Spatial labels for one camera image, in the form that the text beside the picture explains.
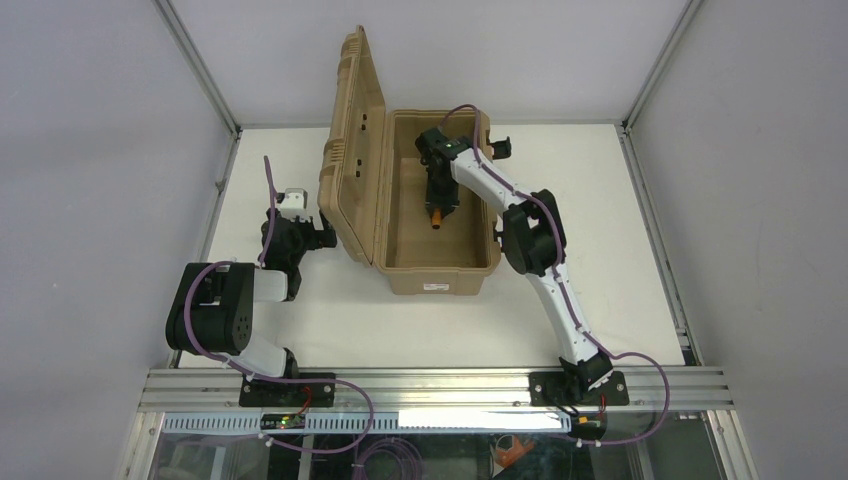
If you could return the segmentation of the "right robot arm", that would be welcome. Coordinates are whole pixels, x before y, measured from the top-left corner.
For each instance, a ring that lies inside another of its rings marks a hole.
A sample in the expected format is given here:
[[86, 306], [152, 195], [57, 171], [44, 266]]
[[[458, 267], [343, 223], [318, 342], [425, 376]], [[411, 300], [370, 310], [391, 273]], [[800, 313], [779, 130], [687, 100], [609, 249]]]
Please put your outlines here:
[[554, 195], [546, 189], [522, 190], [466, 136], [450, 139], [434, 127], [417, 137], [415, 147], [427, 172], [425, 208], [432, 220], [458, 208], [460, 187], [499, 216], [501, 252], [533, 286], [558, 339], [562, 395], [582, 400], [603, 386], [612, 376], [612, 362], [590, 339], [592, 330], [570, 286], [566, 236]]

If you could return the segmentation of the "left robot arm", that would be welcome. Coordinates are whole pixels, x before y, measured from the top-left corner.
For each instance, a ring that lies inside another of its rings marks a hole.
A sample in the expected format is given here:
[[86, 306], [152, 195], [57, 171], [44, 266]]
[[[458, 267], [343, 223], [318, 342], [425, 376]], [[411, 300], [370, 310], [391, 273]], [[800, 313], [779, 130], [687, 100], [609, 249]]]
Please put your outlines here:
[[300, 374], [293, 352], [255, 331], [254, 306], [293, 301], [306, 253], [336, 247], [337, 237], [324, 215], [320, 228], [312, 217], [281, 212], [267, 217], [261, 226], [260, 266], [233, 260], [186, 265], [165, 338], [173, 350], [219, 361], [250, 379], [295, 380]]

